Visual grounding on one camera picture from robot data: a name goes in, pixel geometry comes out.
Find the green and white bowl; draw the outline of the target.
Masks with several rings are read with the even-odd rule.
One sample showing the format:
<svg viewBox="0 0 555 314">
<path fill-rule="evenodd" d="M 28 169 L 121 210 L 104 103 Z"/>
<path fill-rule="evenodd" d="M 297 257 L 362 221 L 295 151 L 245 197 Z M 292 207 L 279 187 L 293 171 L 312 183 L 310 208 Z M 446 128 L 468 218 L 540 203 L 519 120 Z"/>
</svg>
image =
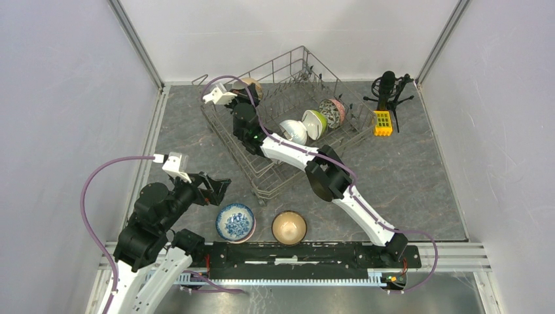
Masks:
<svg viewBox="0 0 555 314">
<path fill-rule="evenodd" d="M 306 128 L 308 137 L 313 141 L 318 140 L 327 129 L 327 119 L 316 110 L 304 111 L 301 122 Z"/>
</svg>

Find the brown rimmed cream bowl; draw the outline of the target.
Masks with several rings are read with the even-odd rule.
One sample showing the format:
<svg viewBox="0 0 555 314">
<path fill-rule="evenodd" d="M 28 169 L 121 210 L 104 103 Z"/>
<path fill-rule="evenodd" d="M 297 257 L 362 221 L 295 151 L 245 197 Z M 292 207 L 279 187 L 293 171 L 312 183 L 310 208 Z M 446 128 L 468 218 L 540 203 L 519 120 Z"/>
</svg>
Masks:
<svg viewBox="0 0 555 314">
<path fill-rule="evenodd" d="M 296 211 L 283 211 L 272 221 L 272 235 L 282 245 L 299 244 L 308 233 L 304 217 Z"/>
</svg>

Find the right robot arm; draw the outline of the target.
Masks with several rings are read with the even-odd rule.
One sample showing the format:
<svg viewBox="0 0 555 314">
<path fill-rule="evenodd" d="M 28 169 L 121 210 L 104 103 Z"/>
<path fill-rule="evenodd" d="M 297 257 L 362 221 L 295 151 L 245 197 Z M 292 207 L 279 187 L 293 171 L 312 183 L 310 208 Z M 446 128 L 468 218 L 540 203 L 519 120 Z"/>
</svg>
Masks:
<svg viewBox="0 0 555 314">
<path fill-rule="evenodd" d="M 359 193 L 354 172 L 346 167 L 328 145 L 307 147 L 271 133 L 259 121 L 251 96 L 225 92 L 219 87 L 201 93 L 205 104 L 224 105 L 231 110 L 233 134 L 253 155 L 277 160 L 303 171 L 316 196 L 342 208 L 379 246 L 378 259 L 394 267 L 404 259 L 408 240 L 383 219 Z"/>
</svg>

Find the blue floral bowl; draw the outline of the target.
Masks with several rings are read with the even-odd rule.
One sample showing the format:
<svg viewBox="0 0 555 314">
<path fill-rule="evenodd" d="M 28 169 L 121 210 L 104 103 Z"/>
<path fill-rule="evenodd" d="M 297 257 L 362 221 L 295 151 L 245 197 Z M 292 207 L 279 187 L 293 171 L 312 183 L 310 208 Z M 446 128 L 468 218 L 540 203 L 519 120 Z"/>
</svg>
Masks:
<svg viewBox="0 0 555 314">
<path fill-rule="evenodd" d="M 218 235 L 225 241 L 235 241 L 245 237 L 252 229 L 255 216 L 252 210 L 242 203 L 224 206 L 217 215 L 215 227 Z"/>
</svg>

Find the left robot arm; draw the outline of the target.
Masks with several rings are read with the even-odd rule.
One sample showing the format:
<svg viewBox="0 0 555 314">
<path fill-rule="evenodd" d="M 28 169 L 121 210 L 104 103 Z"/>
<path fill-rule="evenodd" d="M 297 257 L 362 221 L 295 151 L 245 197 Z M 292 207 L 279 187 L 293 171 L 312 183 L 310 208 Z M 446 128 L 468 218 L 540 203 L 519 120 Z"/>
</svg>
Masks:
<svg viewBox="0 0 555 314">
<path fill-rule="evenodd" d="M 189 178 L 190 181 L 172 178 L 172 190 L 163 183 L 149 183 L 141 189 L 134 211 L 118 236 L 114 253 L 107 255 L 113 278 L 104 313 L 116 308 L 116 300 L 123 299 L 118 296 L 123 290 L 117 288 L 123 265 L 137 273 L 154 264 L 169 241 L 167 233 L 189 207 L 192 204 L 220 205 L 231 184 L 230 179 L 214 180 L 204 172 L 192 173 Z"/>
</svg>

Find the black microphone on tripod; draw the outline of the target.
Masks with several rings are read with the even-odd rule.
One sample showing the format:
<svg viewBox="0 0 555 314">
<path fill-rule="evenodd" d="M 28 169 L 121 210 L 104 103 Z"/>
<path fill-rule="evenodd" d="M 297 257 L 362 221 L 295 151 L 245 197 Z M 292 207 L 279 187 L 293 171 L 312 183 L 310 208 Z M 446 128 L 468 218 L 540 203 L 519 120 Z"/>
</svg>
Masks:
<svg viewBox="0 0 555 314">
<path fill-rule="evenodd" d="M 390 111 L 393 114 L 397 132 L 399 132 L 399 121 L 396 112 L 397 106 L 407 100 L 412 100 L 414 96 L 405 99 L 399 98 L 405 86 L 413 82 L 414 79 L 408 73 L 397 78 L 393 71 L 386 71 L 372 83 L 371 92 L 372 95 L 376 96 L 376 99 L 364 96 L 363 100 L 377 102 L 378 105 L 376 109 L 378 111 Z"/>
</svg>

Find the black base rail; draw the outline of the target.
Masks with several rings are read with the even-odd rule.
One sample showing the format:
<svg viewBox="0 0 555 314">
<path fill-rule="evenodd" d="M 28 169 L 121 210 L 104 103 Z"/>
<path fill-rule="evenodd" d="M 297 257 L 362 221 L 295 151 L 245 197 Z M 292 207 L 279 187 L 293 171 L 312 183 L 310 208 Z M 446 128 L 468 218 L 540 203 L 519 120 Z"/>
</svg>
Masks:
<svg viewBox="0 0 555 314">
<path fill-rule="evenodd" d="M 420 253 L 409 245 L 395 257 L 370 243 L 214 242 L 206 245 L 200 265 L 212 279 L 363 279 L 368 270 L 397 272 L 422 266 Z"/>
</svg>

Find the yellow block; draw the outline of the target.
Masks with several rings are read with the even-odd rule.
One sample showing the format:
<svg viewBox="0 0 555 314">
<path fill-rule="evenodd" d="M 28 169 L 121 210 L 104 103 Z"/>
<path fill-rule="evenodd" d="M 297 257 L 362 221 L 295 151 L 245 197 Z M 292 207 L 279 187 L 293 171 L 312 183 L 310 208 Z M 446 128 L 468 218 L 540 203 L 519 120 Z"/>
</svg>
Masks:
<svg viewBox="0 0 555 314">
<path fill-rule="evenodd" d="M 373 134 L 376 137 L 389 137 L 393 133 L 393 125 L 389 111 L 374 111 L 376 125 Z"/>
</svg>

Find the grey wire dish rack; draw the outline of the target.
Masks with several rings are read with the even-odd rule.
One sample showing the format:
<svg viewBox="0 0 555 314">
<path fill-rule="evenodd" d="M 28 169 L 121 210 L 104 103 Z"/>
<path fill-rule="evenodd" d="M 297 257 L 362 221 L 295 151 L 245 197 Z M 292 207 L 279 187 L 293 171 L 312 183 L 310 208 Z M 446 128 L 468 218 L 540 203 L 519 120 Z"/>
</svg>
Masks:
<svg viewBox="0 0 555 314">
<path fill-rule="evenodd" d="M 285 52 L 240 77 L 251 77 L 261 83 L 264 95 L 257 112 L 264 126 L 278 135 L 282 135 L 280 122 L 301 120 L 305 111 L 319 110 L 320 103 L 326 99 L 341 103 L 345 109 L 343 124 L 337 128 L 328 127 L 316 141 L 307 141 L 310 147 L 329 145 L 340 157 L 372 135 L 378 121 L 362 97 L 305 46 Z M 200 108 L 211 129 L 247 177 L 261 205 L 304 178 L 302 171 L 293 166 L 247 152 L 232 133 L 230 109 L 213 103 L 201 103 Z"/>
</svg>

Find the floral brown patterned bowl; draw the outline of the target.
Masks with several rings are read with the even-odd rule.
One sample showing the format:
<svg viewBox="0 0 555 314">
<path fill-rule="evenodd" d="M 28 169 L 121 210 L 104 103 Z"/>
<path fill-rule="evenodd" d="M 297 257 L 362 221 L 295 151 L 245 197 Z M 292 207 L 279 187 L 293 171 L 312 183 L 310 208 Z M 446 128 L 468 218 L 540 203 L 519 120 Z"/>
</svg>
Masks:
<svg viewBox="0 0 555 314">
<path fill-rule="evenodd" d="M 345 107 L 337 99 L 320 101 L 319 112 L 327 119 L 328 127 L 333 130 L 341 127 L 346 119 Z"/>
</svg>

